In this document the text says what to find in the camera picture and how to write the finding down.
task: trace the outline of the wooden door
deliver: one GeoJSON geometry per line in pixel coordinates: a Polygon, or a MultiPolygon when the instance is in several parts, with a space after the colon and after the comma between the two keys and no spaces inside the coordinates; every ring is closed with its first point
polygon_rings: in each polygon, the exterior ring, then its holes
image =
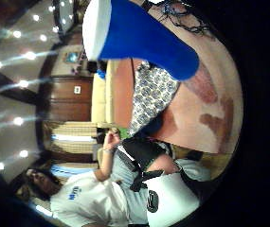
{"type": "Polygon", "coordinates": [[[91,120],[92,78],[55,77],[50,87],[49,120],[91,120]]]}

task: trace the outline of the logo on shirt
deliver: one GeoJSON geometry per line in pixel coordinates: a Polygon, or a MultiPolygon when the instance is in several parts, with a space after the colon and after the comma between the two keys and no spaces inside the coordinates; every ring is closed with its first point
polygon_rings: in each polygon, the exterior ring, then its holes
{"type": "Polygon", "coordinates": [[[74,200],[79,195],[80,192],[81,192],[81,189],[78,186],[74,186],[72,188],[71,193],[69,194],[68,199],[71,201],[74,200]]]}

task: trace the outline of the white t-shirt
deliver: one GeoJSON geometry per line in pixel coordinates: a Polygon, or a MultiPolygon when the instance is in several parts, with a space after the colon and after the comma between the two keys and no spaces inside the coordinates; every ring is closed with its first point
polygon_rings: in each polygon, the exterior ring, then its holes
{"type": "Polygon", "coordinates": [[[68,179],[50,198],[55,216],[72,227],[89,223],[128,226],[127,201],[121,188],[110,179],[99,182],[93,171],[68,179]]]}

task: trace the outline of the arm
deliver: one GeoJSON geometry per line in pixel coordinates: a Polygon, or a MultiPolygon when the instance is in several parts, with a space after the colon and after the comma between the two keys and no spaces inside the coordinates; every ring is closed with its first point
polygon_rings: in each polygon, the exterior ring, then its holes
{"type": "Polygon", "coordinates": [[[102,163],[99,169],[94,172],[98,181],[103,182],[109,178],[113,167],[113,148],[119,142],[120,138],[117,133],[107,132],[103,145],[102,163]]]}

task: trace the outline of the hand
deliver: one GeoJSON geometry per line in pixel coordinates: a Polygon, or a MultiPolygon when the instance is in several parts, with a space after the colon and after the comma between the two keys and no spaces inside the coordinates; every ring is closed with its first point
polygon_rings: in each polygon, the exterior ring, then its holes
{"type": "Polygon", "coordinates": [[[112,149],[120,142],[118,133],[108,131],[104,139],[104,149],[112,149]]]}

